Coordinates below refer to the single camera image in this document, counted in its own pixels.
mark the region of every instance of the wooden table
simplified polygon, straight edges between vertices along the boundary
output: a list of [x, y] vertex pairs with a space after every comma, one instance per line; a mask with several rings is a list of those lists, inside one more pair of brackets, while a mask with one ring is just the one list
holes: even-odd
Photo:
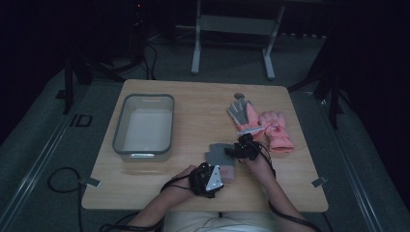
[[[293, 153], [271, 153], [278, 182], [302, 212], [324, 212], [328, 203], [318, 179], [301, 126], [284, 87], [127, 80], [117, 101], [91, 177], [102, 181], [99, 188], [87, 187], [82, 206], [86, 209], [142, 209], [160, 192], [164, 183], [190, 164], [205, 161], [213, 143], [237, 142], [237, 132], [226, 108], [233, 95], [243, 93], [258, 113], [280, 110], [296, 148]], [[112, 149], [112, 139], [121, 106], [129, 94], [170, 94], [175, 98], [174, 131], [170, 159], [166, 162], [124, 162]], [[239, 162], [236, 180], [225, 184], [216, 198], [196, 196], [173, 208], [176, 211], [269, 211], [267, 197], [248, 169]]]

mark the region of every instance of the person's lap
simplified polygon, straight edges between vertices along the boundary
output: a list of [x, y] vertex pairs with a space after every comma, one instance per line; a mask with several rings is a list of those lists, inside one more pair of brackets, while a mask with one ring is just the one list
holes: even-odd
[[271, 213], [227, 212], [220, 217], [217, 212], [169, 212], [165, 216], [163, 231], [192, 232], [200, 228], [228, 225], [252, 225], [270, 231], [276, 228]]

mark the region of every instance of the table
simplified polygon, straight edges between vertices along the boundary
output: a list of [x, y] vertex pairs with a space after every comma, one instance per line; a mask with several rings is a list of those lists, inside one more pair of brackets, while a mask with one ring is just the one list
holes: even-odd
[[195, 47], [193, 50], [192, 74], [199, 73], [199, 61], [201, 55], [201, 31], [218, 31], [230, 33], [244, 33], [253, 35], [269, 36], [269, 43], [262, 49], [263, 61], [268, 79], [275, 78], [274, 67], [271, 60], [271, 52], [278, 34], [280, 22], [285, 7], [279, 6], [276, 19], [248, 18], [209, 15], [201, 13], [201, 0], [196, 1], [196, 24], [195, 24]]
[[[311, 184], [318, 176], [284, 87], [155, 80], [124, 83], [91, 175], [102, 183], [99, 188], [87, 187], [82, 206], [100, 210], [142, 209], [171, 177], [190, 164], [205, 161], [210, 144], [236, 142], [236, 128], [226, 108], [237, 92], [252, 100], [258, 113], [272, 109], [285, 113], [286, 127], [296, 148], [287, 155], [271, 154], [278, 182], [299, 211], [326, 211], [328, 203], [322, 187]], [[166, 162], [123, 162], [112, 149], [123, 100], [134, 93], [170, 94], [175, 98], [173, 140]], [[216, 198], [195, 196], [172, 210], [269, 211], [264, 190], [247, 168], [238, 162], [235, 172], [235, 182], [225, 184]]]

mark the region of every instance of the person's arm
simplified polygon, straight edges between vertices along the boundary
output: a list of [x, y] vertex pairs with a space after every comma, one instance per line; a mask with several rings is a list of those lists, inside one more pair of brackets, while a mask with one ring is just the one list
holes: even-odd
[[[195, 166], [191, 165], [183, 172], [175, 176], [175, 178], [186, 176], [190, 174], [193, 169], [195, 169]], [[194, 196], [191, 190], [183, 189], [190, 187], [188, 178], [179, 180], [173, 183], [173, 185], [182, 188], [170, 186], [164, 189], [137, 216], [135, 216], [128, 223], [128, 225], [140, 227], [149, 227], [155, 225], [163, 218], [163, 216], [165, 216], [165, 213], [169, 209]]]
[[[279, 212], [294, 218], [305, 220], [305, 218], [299, 213], [299, 211], [295, 208], [295, 206], [286, 196], [283, 189], [279, 185], [277, 179], [275, 178], [269, 166], [270, 164], [267, 161], [265, 161], [262, 156], [263, 155], [260, 154], [256, 157], [255, 160], [241, 159], [241, 162], [245, 163], [248, 166], [249, 171], [265, 189], [271, 204]], [[314, 231], [312, 228], [308, 226], [279, 217], [276, 214], [274, 214], [274, 216], [278, 222], [278, 227], [280, 231]]]

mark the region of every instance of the metal stand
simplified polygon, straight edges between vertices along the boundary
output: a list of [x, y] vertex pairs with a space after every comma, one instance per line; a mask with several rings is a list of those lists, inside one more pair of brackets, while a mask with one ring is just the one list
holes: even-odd
[[229, 33], [243, 33], [253, 35], [267, 35], [270, 37], [269, 44], [262, 49], [265, 62], [266, 74], [269, 79], [275, 78], [274, 68], [271, 60], [271, 52], [278, 34], [280, 22], [284, 13], [284, 6], [280, 6], [278, 16], [275, 20], [259, 18], [242, 18], [201, 14], [201, 0], [196, 1], [196, 26], [195, 26], [195, 48], [193, 50], [191, 73], [199, 73], [199, 62], [201, 54], [201, 31], [218, 31]]

